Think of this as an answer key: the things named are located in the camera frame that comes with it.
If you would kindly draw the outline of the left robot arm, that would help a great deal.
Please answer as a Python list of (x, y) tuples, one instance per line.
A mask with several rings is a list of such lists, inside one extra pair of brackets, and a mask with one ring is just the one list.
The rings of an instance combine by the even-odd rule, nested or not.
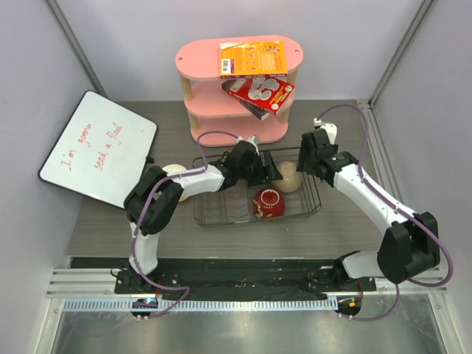
[(239, 138), (231, 151), (218, 160), (204, 160), (203, 167), (168, 173), (153, 166), (140, 178), (124, 202), (133, 232), (131, 284), (139, 293), (156, 288), (159, 235), (182, 198), (227, 190), (240, 180), (254, 186), (282, 179), (271, 154), (261, 153), (258, 142), (257, 136)]

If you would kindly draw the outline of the tan bowl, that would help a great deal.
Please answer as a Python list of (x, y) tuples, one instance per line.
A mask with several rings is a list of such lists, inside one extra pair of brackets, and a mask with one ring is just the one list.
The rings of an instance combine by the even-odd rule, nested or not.
[(302, 185), (302, 173), (296, 168), (296, 164), (291, 161), (283, 161), (277, 165), (282, 179), (272, 181), (272, 186), (285, 193), (295, 192)]

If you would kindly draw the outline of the black wire dish rack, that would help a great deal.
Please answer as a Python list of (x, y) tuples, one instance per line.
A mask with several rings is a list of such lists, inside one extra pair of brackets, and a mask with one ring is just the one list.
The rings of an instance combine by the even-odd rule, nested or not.
[[(299, 149), (286, 147), (268, 149), (277, 166), (280, 162), (297, 163)], [(240, 180), (235, 186), (222, 192), (210, 192), (194, 197), (194, 218), (200, 226), (216, 226), (233, 223), (248, 223), (263, 220), (283, 220), (308, 217), (321, 209), (321, 200), (316, 185), (316, 179), (302, 173), (302, 185), (295, 192), (281, 192), (285, 199), (285, 214), (278, 218), (257, 219), (252, 211), (252, 201), (255, 195), (265, 189), (275, 189), (272, 181), (264, 181), (256, 186), (249, 186), (245, 180)]]

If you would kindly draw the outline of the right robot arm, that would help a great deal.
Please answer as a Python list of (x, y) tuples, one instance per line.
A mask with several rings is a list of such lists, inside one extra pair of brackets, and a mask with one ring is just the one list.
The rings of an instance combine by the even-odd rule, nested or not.
[(302, 135), (297, 169), (327, 182), (353, 201), (375, 224), (382, 241), (377, 252), (354, 251), (337, 259), (334, 285), (350, 291), (362, 277), (400, 284), (440, 263), (437, 220), (418, 214), (381, 188), (349, 152), (338, 150), (331, 133), (317, 128)]

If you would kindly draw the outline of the red patterned bowl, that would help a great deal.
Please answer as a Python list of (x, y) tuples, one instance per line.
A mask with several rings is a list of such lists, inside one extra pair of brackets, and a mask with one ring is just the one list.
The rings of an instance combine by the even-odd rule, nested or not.
[(257, 219), (282, 217), (285, 214), (285, 199), (278, 190), (265, 188), (253, 198), (252, 211)]

